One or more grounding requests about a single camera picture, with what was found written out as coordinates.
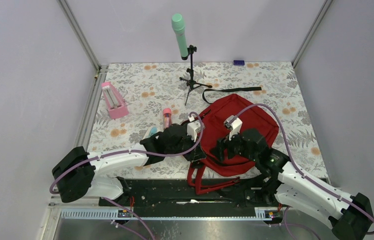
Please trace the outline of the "red student backpack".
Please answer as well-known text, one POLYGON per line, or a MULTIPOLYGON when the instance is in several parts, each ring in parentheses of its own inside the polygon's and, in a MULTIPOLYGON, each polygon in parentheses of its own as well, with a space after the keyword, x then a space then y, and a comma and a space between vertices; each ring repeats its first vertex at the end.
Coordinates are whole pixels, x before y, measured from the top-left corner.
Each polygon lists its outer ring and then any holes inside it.
POLYGON ((228 157, 219 162, 211 153, 218 139, 230 140, 232 136, 247 129, 256 129, 263 135, 270 147, 274 143, 279 126, 263 109, 238 95, 238 92, 260 91, 261 87, 239 87, 224 89, 227 96, 214 102, 200 113, 205 133, 200 146, 206 158, 191 163, 187 173, 187 183, 194 187, 196 194, 202 195, 233 186, 240 181, 240 175, 255 167, 255 163, 241 156, 228 157))

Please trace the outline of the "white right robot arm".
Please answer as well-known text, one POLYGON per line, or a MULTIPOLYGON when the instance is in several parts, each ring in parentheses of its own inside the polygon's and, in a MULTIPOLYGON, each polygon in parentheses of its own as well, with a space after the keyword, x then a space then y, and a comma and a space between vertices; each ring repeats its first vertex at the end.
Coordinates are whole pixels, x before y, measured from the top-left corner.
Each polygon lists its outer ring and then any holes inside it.
POLYGON ((219 163, 242 157, 255 163, 269 178, 262 187, 262 201, 293 207, 331 229, 339 240, 362 240, 374 214, 363 194, 351 195, 309 174, 283 152, 270 147, 257 129, 250 128, 216 142, 210 152, 219 163))

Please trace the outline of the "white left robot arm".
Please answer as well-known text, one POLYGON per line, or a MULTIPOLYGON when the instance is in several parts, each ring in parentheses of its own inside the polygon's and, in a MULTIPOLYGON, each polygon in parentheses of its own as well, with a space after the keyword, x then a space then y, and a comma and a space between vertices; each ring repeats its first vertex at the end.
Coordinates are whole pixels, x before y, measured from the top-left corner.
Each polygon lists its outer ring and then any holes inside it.
POLYGON ((206 155, 200 147, 204 126, 198 121, 185 125, 173 124, 164 131, 142 139, 139 143, 116 151, 87 152, 74 147, 52 169, 54 178, 49 191, 71 203, 83 197, 105 197, 123 206, 130 192, 118 178, 108 174, 121 169, 150 166, 169 157, 183 156, 201 160, 206 155))

